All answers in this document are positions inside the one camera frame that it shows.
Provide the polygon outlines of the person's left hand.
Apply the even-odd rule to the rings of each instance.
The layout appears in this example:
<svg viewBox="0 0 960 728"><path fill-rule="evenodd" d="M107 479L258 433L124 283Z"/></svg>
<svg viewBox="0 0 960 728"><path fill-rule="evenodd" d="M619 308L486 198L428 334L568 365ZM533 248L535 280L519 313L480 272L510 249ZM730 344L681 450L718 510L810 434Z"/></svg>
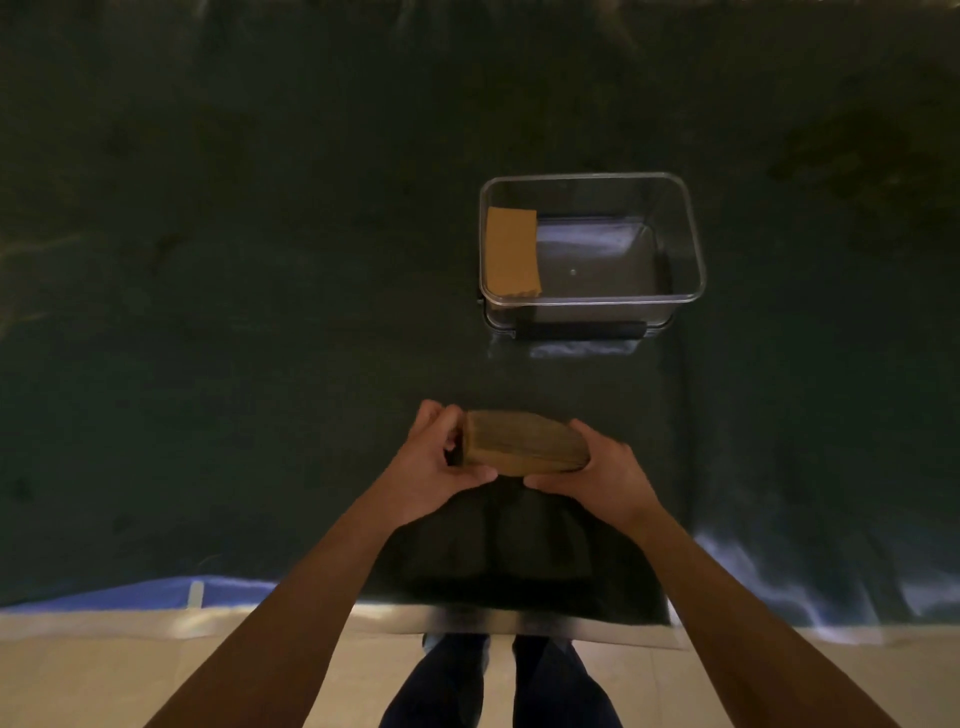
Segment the person's left hand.
<svg viewBox="0 0 960 728"><path fill-rule="evenodd" d="M414 439L409 434L390 464L368 490L379 517L390 529L407 526L445 505L455 495L474 488L445 486L448 454L455 447L465 413L455 404Z"/></svg>

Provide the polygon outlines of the person's right hand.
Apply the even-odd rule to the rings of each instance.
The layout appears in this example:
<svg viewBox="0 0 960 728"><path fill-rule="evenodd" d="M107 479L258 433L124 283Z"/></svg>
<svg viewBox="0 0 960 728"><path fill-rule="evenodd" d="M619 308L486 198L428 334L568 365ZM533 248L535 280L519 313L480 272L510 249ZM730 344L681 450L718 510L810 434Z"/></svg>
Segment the person's right hand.
<svg viewBox="0 0 960 728"><path fill-rule="evenodd" d="M570 420L569 426L582 436L588 447L587 464L576 470L586 473L586 485L582 491L541 493L572 499L598 520L625 535L630 535L648 517L663 510L628 444L599 433L579 419Z"/></svg>

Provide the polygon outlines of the stack of brown cardboard sheets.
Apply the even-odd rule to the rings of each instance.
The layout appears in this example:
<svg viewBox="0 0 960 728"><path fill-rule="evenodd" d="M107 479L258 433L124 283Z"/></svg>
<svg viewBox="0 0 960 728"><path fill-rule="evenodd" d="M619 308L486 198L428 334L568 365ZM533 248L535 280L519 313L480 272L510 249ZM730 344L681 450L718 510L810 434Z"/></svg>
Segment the stack of brown cardboard sheets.
<svg viewBox="0 0 960 728"><path fill-rule="evenodd" d="M579 431L531 412L468 410L461 442L465 465L490 467L507 478L575 472L591 460Z"/></svg>

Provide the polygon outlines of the person's left forearm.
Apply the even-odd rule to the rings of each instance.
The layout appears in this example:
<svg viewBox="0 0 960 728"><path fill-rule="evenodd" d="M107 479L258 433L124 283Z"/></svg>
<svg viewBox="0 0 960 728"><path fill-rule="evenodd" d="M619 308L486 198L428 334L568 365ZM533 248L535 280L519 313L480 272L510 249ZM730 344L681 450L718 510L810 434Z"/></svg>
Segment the person's left forearm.
<svg viewBox="0 0 960 728"><path fill-rule="evenodd" d="M397 514L377 480L145 728L303 728Z"/></svg>

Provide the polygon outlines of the person's right forearm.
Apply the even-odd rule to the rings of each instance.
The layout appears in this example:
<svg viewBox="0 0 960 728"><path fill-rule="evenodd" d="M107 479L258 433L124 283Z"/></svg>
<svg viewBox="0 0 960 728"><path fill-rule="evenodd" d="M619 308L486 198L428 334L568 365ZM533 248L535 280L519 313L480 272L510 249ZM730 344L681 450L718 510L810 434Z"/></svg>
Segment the person's right forearm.
<svg viewBox="0 0 960 728"><path fill-rule="evenodd" d="M901 728L661 506L628 528L735 728Z"/></svg>

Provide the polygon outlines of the black table cover sheet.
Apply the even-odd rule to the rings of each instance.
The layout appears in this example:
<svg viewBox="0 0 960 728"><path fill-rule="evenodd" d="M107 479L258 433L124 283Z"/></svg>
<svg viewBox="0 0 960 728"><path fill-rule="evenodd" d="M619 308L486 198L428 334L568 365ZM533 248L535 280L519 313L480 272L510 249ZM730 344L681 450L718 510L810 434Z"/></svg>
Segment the black table cover sheet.
<svg viewBox="0 0 960 728"><path fill-rule="evenodd" d="M635 172L702 297L491 331L484 185ZM794 625L960 625L960 0L0 0L0 608L265 591L426 399L628 443Z"/></svg>

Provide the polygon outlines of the brown cardboard sheet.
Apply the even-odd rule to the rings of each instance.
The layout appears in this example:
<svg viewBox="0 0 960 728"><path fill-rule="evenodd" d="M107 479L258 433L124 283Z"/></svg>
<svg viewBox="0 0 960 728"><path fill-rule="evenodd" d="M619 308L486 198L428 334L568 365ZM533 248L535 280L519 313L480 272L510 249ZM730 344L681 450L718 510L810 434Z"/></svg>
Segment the brown cardboard sheet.
<svg viewBox="0 0 960 728"><path fill-rule="evenodd" d="M538 213L532 209L491 206L486 212L484 281L499 298L542 294L537 258Z"/></svg>

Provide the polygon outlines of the clear plastic container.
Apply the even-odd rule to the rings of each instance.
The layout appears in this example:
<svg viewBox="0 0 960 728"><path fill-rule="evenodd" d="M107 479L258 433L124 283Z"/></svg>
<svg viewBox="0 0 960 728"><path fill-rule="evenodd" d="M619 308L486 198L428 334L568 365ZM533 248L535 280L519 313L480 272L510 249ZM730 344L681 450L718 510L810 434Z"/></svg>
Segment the clear plastic container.
<svg viewBox="0 0 960 728"><path fill-rule="evenodd" d="M539 296L487 291L490 207L536 211ZM690 190L669 172L491 178L479 192L477 247L477 300L486 325L526 341L655 336L707 286Z"/></svg>

